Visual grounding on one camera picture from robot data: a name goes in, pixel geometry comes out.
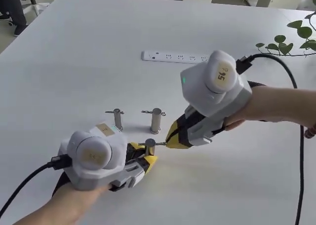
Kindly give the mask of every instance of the plant leaf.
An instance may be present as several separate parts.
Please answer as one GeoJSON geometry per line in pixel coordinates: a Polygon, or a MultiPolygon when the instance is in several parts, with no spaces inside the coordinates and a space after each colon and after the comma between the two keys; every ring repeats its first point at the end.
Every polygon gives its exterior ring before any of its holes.
{"type": "Polygon", "coordinates": [[[303,39],[307,39],[312,35],[313,31],[311,30],[311,28],[304,26],[304,27],[300,27],[297,29],[297,34],[299,37],[303,38],[303,39]]]}
{"type": "Polygon", "coordinates": [[[276,44],[268,44],[268,46],[266,48],[273,49],[273,50],[278,50],[278,47],[277,47],[276,44]]]}
{"type": "Polygon", "coordinates": [[[287,55],[293,49],[293,46],[294,46],[293,43],[290,43],[289,45],[286,45],[285,43],[280,43],[278,45],[278,48],[281,53],[283,53],[284,55],[287,55]]]}
{"type": "Polygon", "coordinates": [[[314,16],[314,13],[307,15],[304,19],[310,19],[312,16],[314,16]]]}
{"type": "Polygon", "coordinates": [[[311,48],[311,49],[315,50],[316,49],[316,40],[306,41],[304,44],[301,45],[300,48],[304,48],[304,49],[311,48]]]}
{"type": "Polygon", "coordinates": [[[301,21],[293,21],[291,23],[288,23],[287,26],[294,28],[294,29],[297,29],[297,28],[300,28],[302,26],[302,23],[303,23],[302,20],[301,21]]]}
{"type": "Polygon", "coordinates": [[[286,37],[285,36],[276,36],[275,37],[275,42],[277,43],[283,43],[285,41],[286,37]]]}
{"type": "Polygon", "coordinates": [[[256,44],[256,47],[257,48],[261,48],[261,47],[263,47],[265,44],[264,43],[258,43],[258,44],[256,44]]]}

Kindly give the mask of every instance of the black shoe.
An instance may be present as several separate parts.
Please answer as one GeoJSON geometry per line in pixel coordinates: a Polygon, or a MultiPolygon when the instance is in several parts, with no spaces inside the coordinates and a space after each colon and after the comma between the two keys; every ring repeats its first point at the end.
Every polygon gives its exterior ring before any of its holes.
{"type": "Polygon", "coordinates": [[[14,31],[14,36],[19,36],[27,27],[27,25],[17,25],[14,31]]]}
{"type": "Polygon", "coordinates": [[[0,21],[9,21],[10,16],[8,14],[3,14],[0,16],[0,21]]]}

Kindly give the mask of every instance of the hand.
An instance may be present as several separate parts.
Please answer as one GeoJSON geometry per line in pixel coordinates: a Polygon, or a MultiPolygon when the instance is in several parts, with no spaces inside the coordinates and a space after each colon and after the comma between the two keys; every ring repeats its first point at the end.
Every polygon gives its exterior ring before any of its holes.
{"type": "Polygon", "coordinates": [[[92,191],[79,191],[67,183],[60,187],[52,199],[44,206],[54,219],[62,223],[73,224],[96,202],[99,196],[111,186],[99,187],[92,191]]]}
{"type": "Polygon", "coordinates": [[[282,106],[278,105],[280,101],[278,91],[278,89],[266,86],[252,88],[252,96],[246,106],[226,118],[224,122],[226,130],[232,130],[246,120],[282,121],[282,106]]]}

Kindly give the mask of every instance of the chair leg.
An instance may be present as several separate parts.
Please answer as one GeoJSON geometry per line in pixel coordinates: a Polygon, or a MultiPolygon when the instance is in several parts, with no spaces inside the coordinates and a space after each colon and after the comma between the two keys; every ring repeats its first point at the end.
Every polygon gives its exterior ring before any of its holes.
{"type": "Polygon", "coordinates": [[[50,3],[49,2],[40,2],[40,3],[38,3],[38,5],[49,6],[50,3]]]}
{"type": "Polygon", "coordinates": [[[38,3],[36,5],[33,5],[35,13],[37,16],[40,15],[40,11],[44,11],[48,7],[49,3],[38,3]]]}
{"type": "Polygon", "coordinates": [[[30,11],[33,11],[33,6],[31,4],[26,4],[22,6],[23,8],[23,13],[26,14],[30,11]]]}

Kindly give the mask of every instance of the metal rod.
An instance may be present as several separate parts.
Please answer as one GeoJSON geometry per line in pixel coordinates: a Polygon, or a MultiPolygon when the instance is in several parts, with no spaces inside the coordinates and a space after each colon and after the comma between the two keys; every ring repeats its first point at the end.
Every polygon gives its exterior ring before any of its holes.
{"type": "Polygon", "coordinates": [[[119,130],[123,130],[123,126],[122,126],[122,121],[121,121],[121,114],[124,114],[124,112],[121,112],[120,109],[114,109],[114,122],[115,122],[115,126],[119,129],[119,130]]]}
{"type": "Polygon", "coordinates": [[[145,141],[145,156],[154,156],[156,141],[149,138],[145,141]]]}
{"type": "Polygon", "coordinates": [[[158,134],[160,132],[160,122],[161,122],[162,110],[159,108],[153,109],[152,125],[150,131],[152,134],[158,134]]]}

